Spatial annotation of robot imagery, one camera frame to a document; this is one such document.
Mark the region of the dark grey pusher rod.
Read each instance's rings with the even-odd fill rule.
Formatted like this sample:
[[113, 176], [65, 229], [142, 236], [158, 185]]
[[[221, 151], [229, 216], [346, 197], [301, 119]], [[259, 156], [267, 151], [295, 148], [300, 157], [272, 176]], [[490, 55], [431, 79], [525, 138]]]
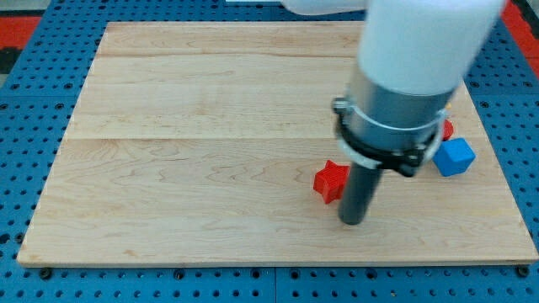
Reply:
[[358, 225], [364, 220], [381, 177], [381, 169], [369, 169], [357, 163], [351, 165], [338, 208], [338, 216], [344, 224]]

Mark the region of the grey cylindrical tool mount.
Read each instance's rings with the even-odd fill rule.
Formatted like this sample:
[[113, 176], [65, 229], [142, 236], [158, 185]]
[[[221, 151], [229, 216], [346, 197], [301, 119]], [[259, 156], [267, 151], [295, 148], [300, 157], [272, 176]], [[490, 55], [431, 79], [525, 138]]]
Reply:
[[441, 143], [445, 106], [453, 93], [396, 92], [355, 66], [344, 96], [333, 101], [338, 146], [363, 168], [413, 177]]

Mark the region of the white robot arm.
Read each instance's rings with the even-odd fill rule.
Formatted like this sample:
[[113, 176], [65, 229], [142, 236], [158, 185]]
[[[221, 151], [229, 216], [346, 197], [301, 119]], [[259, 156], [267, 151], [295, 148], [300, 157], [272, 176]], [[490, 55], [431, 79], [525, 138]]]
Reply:
[[366, 11], [350, 81], [333, 110], [351, 167], [339, 204], [363, 221], [382, 174], [412, 177], [439, 148], [446, 104], [488, 37], [503, 0], [282, 0], [300, 15]]

